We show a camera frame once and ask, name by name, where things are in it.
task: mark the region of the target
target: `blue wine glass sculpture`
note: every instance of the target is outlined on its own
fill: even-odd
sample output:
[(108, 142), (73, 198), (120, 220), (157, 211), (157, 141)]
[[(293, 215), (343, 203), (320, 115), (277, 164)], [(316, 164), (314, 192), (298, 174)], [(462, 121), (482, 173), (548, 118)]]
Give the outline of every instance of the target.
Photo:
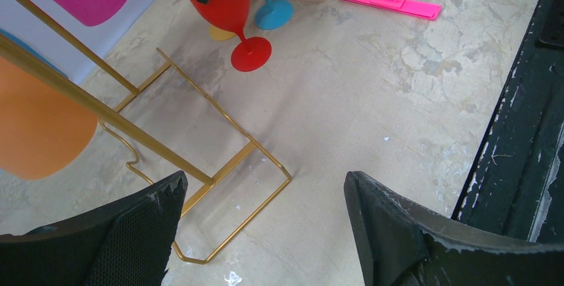
[(294, 8), (286, 0), (265, 0), (264, 4), (255, 15), (257, 27), (263, 30), (272, 30), (285, 25), (292, 18)]

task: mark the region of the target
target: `red wine glass sculpture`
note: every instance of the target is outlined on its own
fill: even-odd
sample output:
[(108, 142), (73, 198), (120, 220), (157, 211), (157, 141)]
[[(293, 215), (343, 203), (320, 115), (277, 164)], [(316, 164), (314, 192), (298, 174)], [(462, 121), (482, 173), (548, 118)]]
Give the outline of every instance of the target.
[(270, 42), (263, 37), (247, 39), (243, 33), (249, 16), (250, 0), (209, 0), (207, 4), (190, 1), (206, 21), (225, 31), (234, 32), (241, 39), (241, 43), (231, 54), (231, 63), (235, 69), (249, 72), (268, 61), (272, 53)]

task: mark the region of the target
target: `white debris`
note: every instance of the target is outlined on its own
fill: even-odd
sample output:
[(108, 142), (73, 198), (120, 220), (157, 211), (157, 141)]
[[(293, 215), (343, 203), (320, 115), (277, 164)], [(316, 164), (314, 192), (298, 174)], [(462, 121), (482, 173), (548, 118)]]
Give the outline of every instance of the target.
[(515, 97), (517, 96), (518, 91), (519, 91), (519, 86), (517, 85), (517, 88), (515, 89), (515, 93), (513, 94), (513, 98), (511, 98), (511, 101), (509, 102), (510, 108), (513, 106), (513, 101), (515, 100)]
[[(186, 257), (194, 257), (194, 250), (192, 248), (186, 251)], [(187, 261), (185, 261), (182, 264), (182, 266), (187, 266), (187, 265), (192, 265), (192, 263), (188, 263)]]
[[(556, 152), (560, 152), (560, 149), (564, 146), (564, 123), (560, 125), (560, 133), (558, 134), (558, 143), (556, 147)], [(552, 202), (552, 197), (550, 196), (549, 188), (552, 183), (556, 180), (556, 175), (558, 174), (558, 170), (560, 169), (560, 157), (558, 154), (554, 155), (554, 159), (552, 159), (552, 165), (550, 165), (548, 176), (546, 177), (546, 182), (544, 185), (543, 193), (541, 195), (541, 199), (537, 206), (537, 214), (535, 215), (535, 221), (533, 222), (533, 226), (531, 227), (531, 231), (529, 232), (529, 241), (535, 243), (539, 234), (541, 233), (541, 229), (543, 225), (546, 223), (546, 217), (548, 215), (548, 210), (550, 208), (550, 204)]]
[(225, 276), (223, 276), (223, 279), (227, 281), (227, 284), (229, 286), (235, 286), (243, 281), (243, 279), (239, 275), (237, 275), (237, 273), (234, 271), (229, 272), (229, 279), (227, 279), (227, 277)]

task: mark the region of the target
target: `floor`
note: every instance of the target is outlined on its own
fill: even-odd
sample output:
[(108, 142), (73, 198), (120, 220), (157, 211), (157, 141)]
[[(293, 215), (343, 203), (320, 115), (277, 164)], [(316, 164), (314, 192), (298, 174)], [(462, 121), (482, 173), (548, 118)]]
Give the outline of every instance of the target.
[[(237, 41), (209, 39), (188, 0), (151, 5), (108, 62), (139, 83), (163, 63), (160, 47), (295, 175), (209, 265), (171, 255), (163, 285), (235, 285), (237, 276), (240, 285), (362, 285), (343, 197), (350, 170), (450, 215), (537, 0), (423, 1), (444, 6), (437, 21), (339, 0), (295, 3), (281, 29), (248, 24), (249, 36), (273, 45), (251, 73), (232, 69)], [(101, 71), (83, 87), (107, 104), (126, 95)], [(208, 174), (245, 144), (172, 71), (124, 115)], [(141, 152), (152, 178), (176, 170)], [(98, 130), (50, 178), (0, 174), (0, 233), (25, 233), (143, 188), (123, 165), (129, 158)], [(284, 180), (260, 154), (235, 173), (180, 222), (187, 254), (205, 257)], [(199, 186), (191, 180), (189, 194)]]

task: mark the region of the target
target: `gold metal stand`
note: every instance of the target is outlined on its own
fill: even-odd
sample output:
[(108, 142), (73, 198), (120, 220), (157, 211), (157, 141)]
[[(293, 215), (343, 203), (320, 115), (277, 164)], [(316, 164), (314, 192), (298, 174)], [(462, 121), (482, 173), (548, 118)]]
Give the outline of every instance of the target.
[[(155, 73), (153, 73), (149, 78), (147, 78), (139, 87), (135, 87), (127, 79), (125, 79), (121, 74), (116, 72), (108, 63), (103, 61), (100, 57), (94, 54), (90, 49), (88, 49), (84, 44), (82, 44), (76, 37), (70, 34), (65, 28), (60, 26), (55, 20), (50, 18), (43, 10), (38, 8), (30, 0), (16, 0), (27, 10), (32, 12), (36, 17), (42, 20), (60, 36), (65, 38), (70, 44), (76, 47), (80, 52), (86, 55), (90, 60), (94, 61), (98, 66), (104, 69), (111, 77), (118, 81), (122, 86), (127, 88), (131, 93), (128, 95), (116, 108), (111, 109), (97, 98), (93, 97), (91, 94), (87, 93), (79, 86), (75, 85), (67, 78), (60, 75), (55, 69), (46, 65), (44, 62), (35, 58), (31, 53), (27, 52), (25, 49), (21, 48), (16, 43), (9, 40), (7, 37), (0, 35), (0, 55), (7, 60), (11, 61), (15, 65), (21, 67), (23, 70), (27, 71), (29, 74), (35, 76), (39, 80), (58, 90), (59, 92), (67, 95), (69, 98), (75, 100), (77, 103), (81, 104), (85, 108), (94, 112), (100, 118), (100, 125), (104, 130), (117, 138), (121, 143), (123, 143), (133, 154), (134, 160), (126, 163), (126, 167), (139, 175), (149, 184), (153, 184), (153, 181), (141, 172), (134, 165), (139, 163), (139, 154), (133, 146), (127, 142), (123, 137), (118, 135), (113, 130), (109, 129), (106, 122), (119, 131), (125, 133), (125, 135), (133, 138), (135, 141), (141, 143), (141, 145), (147, 147), (151, 151), (157, 153), (160, 157), (173, 163), (173, 165), (179, 167), (180, 169), (187, 172), (189, 175), (193, 176), (195, 179), (201, 181), (204, 186), (202, 186), (193, 196), (188, 198), (184, 203), (181, 212), (181, 218), (184, 217), (204, 196), (206, 196), (216, 185), (218, 185), (222, 179), (224, 179), (237, 165), (239, 165), (249, 154), (251, 154), (254, 149), (260, 150), (267, 158), (269, 158), (286, 176), (286, 180), (249, 216), (243, 223), (241, 223), (233, 233), (231, 233), (212, 253), (205, 259), (196, 259), (191, 257), (186, 257), (178, 244), (174, 242), (172, 247), (177, 253), (178, 257), (182, 261), (187, 261), (196, 264), (206, 264), (209, 263), (255, 216), (260, 213), (270, 203), (292, 180), (292, 176), (288, 171), (278, 162), (270, 152), (268, 152), (258, 141), (252, 137), (250, 134), (245, 132), (227, 113), (219, 106), (219, 104), (207, 93), (205, 93), (196, 83), (190, 79), (184, 71), (182, 71), (169, 57), (167, 57), (160, 49), (157, 51), (166, 59), (164, 65), (162, 65)], [(201, 170), (190, 164), (187, 160), (180, 157), (178, 154), (173, 152), (163, 143), (157, 141), (145, 131), (141, 130), (131, 121), (125, 119), (120, 115), (120, 112), (127, 107), (137, 96), (146, 90), (159, 76), (161, 76), (166, 70), (173, 67), (183, 78), (185, 78), (202, 96), (204, 96), (208, 102), (211, 103), (228, 121), (233, 125), (235, 129), (243, 136), (249, 139), (247, 143), (237, 154), (235, 154), (224, 166), (222, 166), (219, 171), (217, 171), (213, 176), (208, 176)]]

